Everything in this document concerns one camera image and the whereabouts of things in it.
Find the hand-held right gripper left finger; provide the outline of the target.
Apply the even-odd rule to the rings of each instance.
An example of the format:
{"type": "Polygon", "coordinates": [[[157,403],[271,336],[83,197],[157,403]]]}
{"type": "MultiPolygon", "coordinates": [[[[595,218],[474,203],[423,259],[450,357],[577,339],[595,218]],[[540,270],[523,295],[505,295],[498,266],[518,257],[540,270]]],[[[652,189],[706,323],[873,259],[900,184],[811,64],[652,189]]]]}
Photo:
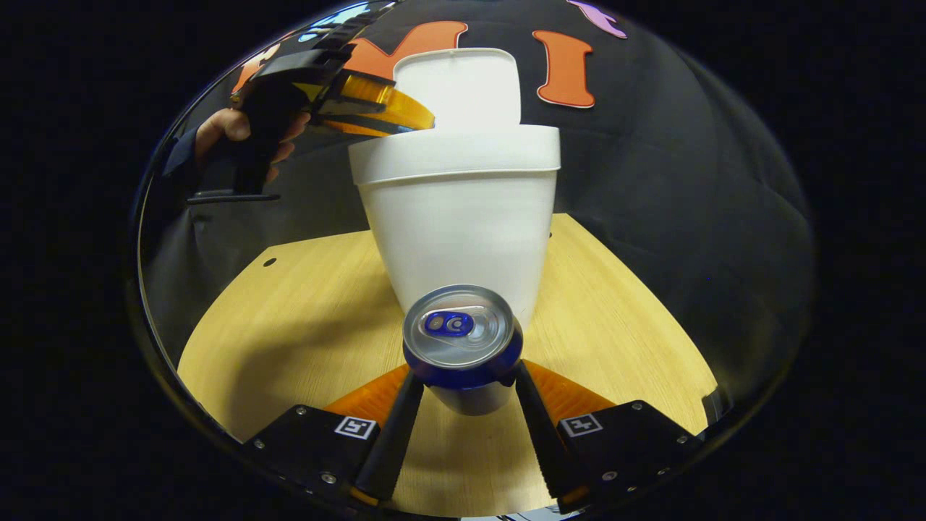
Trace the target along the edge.
{"type": "Polygon", "coordinates": [[[383,507],[396,490],[423,390],[402,364],[324,408],[291,406],[242,448],[269,475],[318,501],[383,507]]]}

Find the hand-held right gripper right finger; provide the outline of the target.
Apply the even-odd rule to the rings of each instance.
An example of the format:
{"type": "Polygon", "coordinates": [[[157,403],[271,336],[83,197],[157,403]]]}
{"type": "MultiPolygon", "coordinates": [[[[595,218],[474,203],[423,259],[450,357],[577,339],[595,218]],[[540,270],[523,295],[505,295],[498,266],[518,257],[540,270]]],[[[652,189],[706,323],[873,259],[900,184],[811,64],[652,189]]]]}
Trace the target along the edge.
{"type": "Polygon", "coordinates": [[[645,400],[616,404],[530,360],[514,375],[543,482],[563,514],[625,507],[703,452],[702,435],[645,400]]]}

